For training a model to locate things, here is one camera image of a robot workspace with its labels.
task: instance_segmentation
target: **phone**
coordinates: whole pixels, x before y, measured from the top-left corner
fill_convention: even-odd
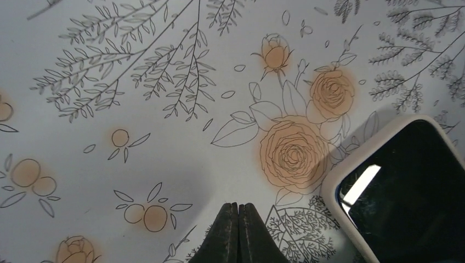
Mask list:
[[[401,116],[334,167],[323,199],[367,262],[465,263],[465,169],[432,118]]]

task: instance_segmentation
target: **flower illustration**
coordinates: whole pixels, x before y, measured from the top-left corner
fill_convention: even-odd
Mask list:
[[[286,116],[260,143],[260,161],[270,183],[307,194],[323,180],[328,164],[329,145],[315,124],[305,117]]]
[[[317,76],[311,85],[310,96],[312,100],[307,113],[311,114],[307,117],[312,123],[319,124],[346,114],[354,103],[355,89],[342,71],[328,71]]]
[[[55,263],[93,263],[97,258],[91,242],[76,236],[60,243]]]
[[[262,57],[265,63],[265,71],[263,72],[262,79],[269,72],[282,71],[287,66],[287,60],[291,55],[292,51],[289,49],[287,41],[279,34],[270,34],[262,40],[262,53],[259,55]]]

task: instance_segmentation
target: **stem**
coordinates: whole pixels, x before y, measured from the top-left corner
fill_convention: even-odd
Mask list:
[[[277,80],[279,81],[279,86],[281,87],[281,89],[284,89],[284,84],[282,84],[282,80],[281,80],[281,73],[279,71],[277,71]]]
[[[198,12],[197,12],[197,23],[195,23],[195,25],[197,25],[197,29],[195,31],[195,40],[194,40],[194,48],[192,49],[192,57],[190,59],[190,65],[189,65],[189,71],[188,71],[188,76],[186,77],[186,82],[184,83],[183,85],[183,89],[181,90],[181,92],[179,93],[179,97],[178,97],[178,100],[176,101],[176,104],[174,105],[173,107],[173,110],[171,111],[170,115],[173,114],[173,112],[176,110],[176,107],[178,107],[178,104],[179,102],[181,101],[181,98],[183,96],[183,92],[184,92],[184,89],[186,87],[186,85],[188,84],[188,80],[189,80],[189,76],[190,76],[190,71],[192,70],[192,64],[194,63],[194,58],[195,58],[195,50],[197,48],[197,37],[199,36],[199,21],[200,21],[200,0],[199,1],[199,8],[198,8]],[[199,66],[197,65],[197,60],[195,60],[195,64],[196,64],[196,67],[197,67],[197,78],[199,77]]]
[[[192,113],[190,114],[191,118],[192,118],[192,115],[194,115],[194,112],[195,112],[195,106],[197,105],[197,98],[199,97],[199,89],[200,89],[199,67],[197,66],[196,68],[197,68],[197,91],[196,91],[196,94],[195,94],[195,100],[194,100],[194,106],[193,106],[193,109],[192,109]]]
[[[102,90],[102,93],[104,93],[105,91],[107,91],[108,89],[110,89],[111,86],[113,86],[124,74],[126,74],[126,72],[128,72],[132,66],[134,66],[134,64],[155,44],[155,42],[158,41],[158,39],[168,30],[168,28],[176,21],[176,19],[178,17],[180,17],[180,15],[187,9],[188,6],[190,6],[190,4],[193,2],[194,0],[190,0],[189,3],[181,10],[181,12],[179,12],[178,16],[176,18],[173,19],[173,21],[171,21],[171,23],[168,24],[167,27],[165,27],[165,29],[159,34],[158,37],[156,37],[152,43],[150,43],[150,45],[146,48],[146,49],[143,49],[142,52],[140,53],[140,55],[111,83],[108,85],[108,87],[106,87],[105,89]],[[75,110],[78,111],[78,110],[81,110],[82,108],[86,107],[87,105],[89,105],[92,101],[94,101],[99,95],[93,97],[91,100],[89,100],[88,102],[86,102],[84,105],[82,105],[80,108],[77,108]]]
[[[224,2],[225,2],[225,1],[226,1],[226,0],[223,0],[223,1],[221,2],[221,5],[219,6],[217,13],[216,13],[215,16],[213,17],[213,21],[217,22],[217,16],[220,14],[219,12],[220,12],[221,8],[224,6]]]
[[[436,54],[441,53],[439,51],[432,51],[432,50],[423,49],[423,48],[416,48],[416,47],[407,47],[407,46],[404,46],[404,45],[382,46],[382,47],[378,47],[377,49],[383,50],[383,49],[387,49],[387,48],[403,48],[403,49],[409,48],[409,49],[414,49],[414,50],[421,50],[423,52],[430,52],[430,53],[436,53]]]
[[[294,87],[295,87],[296,89],[297,89],[297,85],[299,84],[299,80],[300,80],[300,77],[301,77],[302,74],[303,74],[303,72],[297,73],[296,81],[294,81]]]
[[[436,9],[446,9],[446,8],[463,8],[465,5],[451,5],[449,7],[433,7],[433,8],[423,8],[423,9],[417,9],[417,10],[412,10],[408,11],[407,13],[413,13],[413,12],[418,12],[418,11],[429,11],[429,10],[436,10]]]
[[[63,1],[63,0],[55,0],[55,2],[53,4],[49,4],[49,6],[47,6],[47,7],[43,8],[43,9],[35,12],[34,14],[28,16],[27,20],[31,20],[33,18],[36,18],[36,17],[40,16],[41,14],[43,14],[43,13],[47,12],[48,10],[52,9],[55,5],[61,3],[61,1]]]
[[[231,11],[229,12],[228,19],[226,20],[226,23],[224,24],[223,29],[221,29],[220,35],[222,35],[224,29],[228,27],[229,20],[231,20],[231,16],[233,15],[233,12],[234,12],[234,5],[235,4],[236,4],[236,0],[232,0]]]
[[[194,228],[196,227],[197,225],[195,225],[185,236],[183,239],[181,239],[181,241],[179,241],[178,245],[176,245],[176,249],[178,249],[181,244],[186,240],[186,238],[189,236],[189,234],[194,230]],[[170,255],[167,255],[165,260],[163,260],[163,262],[166,262],[168,259],[169,259]]]

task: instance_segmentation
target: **dark object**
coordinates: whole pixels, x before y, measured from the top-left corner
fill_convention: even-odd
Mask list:
[[[365,180],[370,167],[379,171]],[[381,263],[465,262],[464,188],[448,145],[417,120],[352,171],[336,198]],[[351,190],[360,194],[347,203]]]
[[[221,207],[199,251],[189,263],[289,263],[251,203]]]

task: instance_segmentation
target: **petal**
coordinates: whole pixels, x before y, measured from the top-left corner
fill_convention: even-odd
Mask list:
[[[91,252],[93,253],[94,247],[92,246],[92,244],[91,244],[91,242],[89,240],[83,239],[82,251],[84,251],[86,255],[88,255]]]
[[[63,263],[70,255],[71,253],[68,251],[68,245],[64,241],[61,242],[58,252],[56,253],[55,263]]]
[[[74,237],[70,237],[70,238],[68,238],[68,240],[66,240],[66,244],[71,245],[72,242],[78,241],[78,240],[82,240],[82,239],[84,239],[83,236],[74,236]]]
[[[68,250],[71,254],[81,252],[81,248],[77,244],[71,244],[68,246]]]
[[[272,47],[270,46],[268,40],[266,38],[263,38],[262,40],[262,57],[265,58],[265,56],[270,52]]]
[[[84,252],[72,254],[63,263],[86,263],[86,254]]]
[[[265,56],[265,63],[271,68],[279,68],[284,63],[284,48],[277,47]]]
[[[329,141],[341,132],[341,128],[342,118],[338,118],[332,122],[324,122],[321,124],[321,136]]]
[[[310,100],[307,104],[307,120],[311,123],[320,124],[326,121],[320,110],[315,106],[314,100]]]
[[[86,258],[86,263],[93,263],[94,262],[94,252],[91,251]]]
[[[334,71],[325,73],[325,78],[339,78],[341,76],[342,76],[342,71],[340,70],[334,70]]]

